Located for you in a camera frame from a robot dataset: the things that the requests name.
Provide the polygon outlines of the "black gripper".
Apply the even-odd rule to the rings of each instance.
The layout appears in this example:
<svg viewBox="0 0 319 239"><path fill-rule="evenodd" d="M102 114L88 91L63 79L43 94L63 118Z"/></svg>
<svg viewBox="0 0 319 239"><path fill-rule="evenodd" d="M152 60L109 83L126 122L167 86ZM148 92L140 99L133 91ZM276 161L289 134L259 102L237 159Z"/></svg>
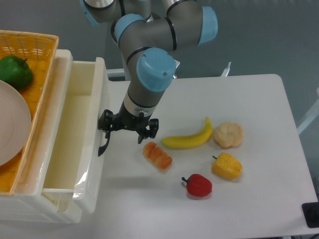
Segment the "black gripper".
<svg viewBox="0 0 319 239"><path fill-rule="evenodd" d="M159 120L140 114L135 116L122 104L116 115L110 110L103 111L98 119L98 129L105 133L105 138L110 138L113 131L122 129L136 131L139 135L138 144L141 144L144 139L155 138L159 129Z"/></svg>

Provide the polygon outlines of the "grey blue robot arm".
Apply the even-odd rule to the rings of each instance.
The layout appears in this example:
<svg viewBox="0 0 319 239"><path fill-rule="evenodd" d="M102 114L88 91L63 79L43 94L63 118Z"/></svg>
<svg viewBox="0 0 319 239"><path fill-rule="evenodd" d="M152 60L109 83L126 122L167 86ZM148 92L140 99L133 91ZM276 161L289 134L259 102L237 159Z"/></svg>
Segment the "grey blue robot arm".
<svg viewBox="0 0 319 239"><path fill-rule="evenodd" d="M152 114L176 71L173 51L213 40L218 32L215 11L195 0L165 0L166 15L155 19L149 0L83 0L80 2L93 25L112 21L130 84L118 113L105 110L98 129L135 131L142 141L154 138L159 121Z"/></svg>

